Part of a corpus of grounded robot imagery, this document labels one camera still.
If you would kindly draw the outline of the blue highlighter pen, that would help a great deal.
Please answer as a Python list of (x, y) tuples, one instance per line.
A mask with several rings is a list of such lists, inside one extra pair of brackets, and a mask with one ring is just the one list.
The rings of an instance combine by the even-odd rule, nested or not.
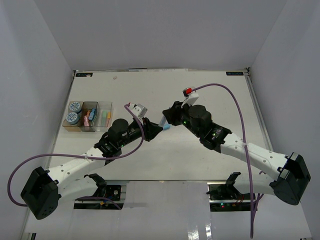
[(163, 115), (161, 120), (159, 121), (159, 124), (158, 126), (161, 127), (161, 128), (164, 128), (164, 126), (166, 125), (166, 122), (167, 122), (167, 119), (166, 117)]

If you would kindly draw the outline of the green highlighter pen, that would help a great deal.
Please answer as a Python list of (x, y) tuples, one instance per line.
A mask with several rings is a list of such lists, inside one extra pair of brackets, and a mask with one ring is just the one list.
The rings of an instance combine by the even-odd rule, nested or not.
[(101, 125), (102, 127), (105, 127), (105, 126), (106, 126), (107, 115), (108, 115), (108, 112), (107, 112), (106, 110), (103, 110), (103, 111), (101, 112), (100, 125)]

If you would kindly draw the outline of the blue correction tape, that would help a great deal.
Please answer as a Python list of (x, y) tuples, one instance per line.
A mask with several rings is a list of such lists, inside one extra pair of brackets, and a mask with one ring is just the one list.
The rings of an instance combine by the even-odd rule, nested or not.
[(92, 108), (91, 112), (89, 114), (88, 120), (89, 121), (93, 121), (96, 118), (96, 114), (97, 114), (97, 109), (96, 108)]

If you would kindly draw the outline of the orange correction tape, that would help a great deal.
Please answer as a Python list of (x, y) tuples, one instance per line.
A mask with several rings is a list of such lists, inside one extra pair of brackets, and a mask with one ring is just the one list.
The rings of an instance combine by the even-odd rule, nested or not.
[(87, 111), (87, 113), (86, 113), (86, 115), (85, 115), (85, 116), (87, 117), (87, 119), (89, 119), (89, 117), (90, 117), (90, 113), (91, 113), (91, 111), (90, 111), (90, 110), (88, 110), (88, 111)]

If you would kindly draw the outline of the pink correction tape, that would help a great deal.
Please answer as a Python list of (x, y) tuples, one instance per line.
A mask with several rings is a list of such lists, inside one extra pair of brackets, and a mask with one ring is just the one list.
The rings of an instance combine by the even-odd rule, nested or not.
[(89, 127), (90, 126), (89, 121), (88, 121), (88, 117), (86, 115), (83, 117), (83, 125), (85, 127)]

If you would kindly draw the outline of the blue cleaning gel jar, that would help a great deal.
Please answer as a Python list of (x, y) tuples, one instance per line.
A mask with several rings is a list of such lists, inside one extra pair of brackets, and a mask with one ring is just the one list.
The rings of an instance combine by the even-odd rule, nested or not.
[(82, 103), (79, 101), (72, 101), (68, 106), (69, 112), (79, 114), (82, 111)]
[(79, 121), (79, 115), (76, 112), (70, 112), (66, 115), (65, 120), (70, 125), (76, 125)]

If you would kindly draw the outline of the blue highlighter cap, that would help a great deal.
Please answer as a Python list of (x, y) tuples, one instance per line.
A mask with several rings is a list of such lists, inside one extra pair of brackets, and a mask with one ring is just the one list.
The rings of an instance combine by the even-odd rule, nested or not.
[(166, 131), (166, 130), (169, 130), (170, 128), (171, 128), (170, 125), (165, 125), (165, 126), (163, 127), (163, 130)]

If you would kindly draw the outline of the orange pink highlighter pen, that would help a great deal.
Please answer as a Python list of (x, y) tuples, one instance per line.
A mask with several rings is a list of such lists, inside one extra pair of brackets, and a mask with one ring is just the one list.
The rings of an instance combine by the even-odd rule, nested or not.
[(107, 117), (106, 117), (106, 122), (105, 122), (105, 126), (108, 127), (109, 126), (109, 122), (110, 122), (110, 119), (111, 119), (111, 112), (109, 111), (107, 113)]

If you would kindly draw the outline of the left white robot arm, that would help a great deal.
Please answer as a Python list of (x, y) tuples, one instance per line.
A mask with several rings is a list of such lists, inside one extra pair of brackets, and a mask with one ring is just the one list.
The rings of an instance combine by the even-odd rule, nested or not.
[(37, 220), (52, 214), (59, 204), (82, 198), (90, 200), (119, 200), (119, 195), (110, 193), (107, 182), (94, 170), (102, 168), (121, 156), (122, 148), (142, 139), (153, 140), (163, 127), (142, 118), (142, 125), (136, 121), (128, 123), (116, 119), (98, 143), (83, 154), (66, 163), (49, 169), (34, 169), (20, 196)]

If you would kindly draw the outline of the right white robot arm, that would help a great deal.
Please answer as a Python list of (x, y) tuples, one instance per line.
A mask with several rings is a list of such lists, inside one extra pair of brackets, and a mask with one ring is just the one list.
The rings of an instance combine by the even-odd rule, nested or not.
[(186, 127), (205, 148), (250, 163), (263, 171), (270, 179), (265, 186), (281, 201), (294, 206), (300, 202), (311, 180), (300, 154), (285, 155), (244, 143), (231, 130), (214, 123), (211, 113), (203, 105), (188, 106), (175, 101), (162, 113), (169, 124)]

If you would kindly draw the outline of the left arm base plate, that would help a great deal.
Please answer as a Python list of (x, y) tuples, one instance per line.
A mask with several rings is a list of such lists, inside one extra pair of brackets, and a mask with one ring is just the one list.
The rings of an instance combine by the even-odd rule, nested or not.
[(121, 199), (122, 186), (121, 185), (106, 185), (98, 187), (97, 190), (92, 194), (85, 196), (89, 200), (98, 200), (107, 202), (107, 199), (111, 201), (119, 201)]

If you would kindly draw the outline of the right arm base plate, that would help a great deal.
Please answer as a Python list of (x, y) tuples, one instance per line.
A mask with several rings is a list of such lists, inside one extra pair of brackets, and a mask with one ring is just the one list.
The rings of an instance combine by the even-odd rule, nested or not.
[(208, 192), (210, 211), (213, 212), (249, 212), (250, 194), (242, 194), (233, 185), (209, 184)]

